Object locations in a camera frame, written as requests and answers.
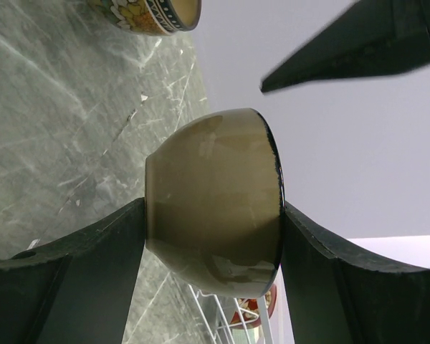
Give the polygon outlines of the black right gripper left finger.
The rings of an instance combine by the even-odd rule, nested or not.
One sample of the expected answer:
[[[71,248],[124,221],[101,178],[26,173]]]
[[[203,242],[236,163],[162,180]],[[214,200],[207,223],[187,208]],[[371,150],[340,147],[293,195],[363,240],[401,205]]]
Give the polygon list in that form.
[[[0,259],[0,343],[120,343],[145,244],[145,202]]]

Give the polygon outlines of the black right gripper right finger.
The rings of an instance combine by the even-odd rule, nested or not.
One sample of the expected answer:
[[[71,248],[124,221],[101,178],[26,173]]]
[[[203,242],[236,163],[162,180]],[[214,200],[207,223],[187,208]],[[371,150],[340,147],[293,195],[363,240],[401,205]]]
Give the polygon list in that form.
[[[430,343],[430,269],[368,251],[291,204],[282,218],[296,343]]]

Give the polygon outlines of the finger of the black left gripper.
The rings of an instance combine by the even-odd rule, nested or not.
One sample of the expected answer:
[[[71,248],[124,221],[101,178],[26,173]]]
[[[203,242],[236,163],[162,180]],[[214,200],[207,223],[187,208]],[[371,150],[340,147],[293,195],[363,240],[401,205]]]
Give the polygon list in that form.
[[[357,1],[275,67],[260,90],[388,77],[428,65],[430,0]]]

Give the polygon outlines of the plain beige bowl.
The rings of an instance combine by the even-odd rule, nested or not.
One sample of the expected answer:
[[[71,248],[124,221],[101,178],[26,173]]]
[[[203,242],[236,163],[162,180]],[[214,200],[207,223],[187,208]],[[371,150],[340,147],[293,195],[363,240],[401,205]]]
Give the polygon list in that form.
[[[198,118],[145,160],[146,247],[185,282],[258,298],[282,256],[285,188],[272,131],[251,108]]]

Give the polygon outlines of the black patterned bowl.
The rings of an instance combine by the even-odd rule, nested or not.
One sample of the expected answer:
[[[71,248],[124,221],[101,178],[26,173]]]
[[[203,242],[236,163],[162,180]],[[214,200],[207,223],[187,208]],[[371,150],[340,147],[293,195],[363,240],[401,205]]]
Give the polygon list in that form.
[[[194,30],[201,16],[201,0],[96,0],[88,4],[123,31],[166,36]]]

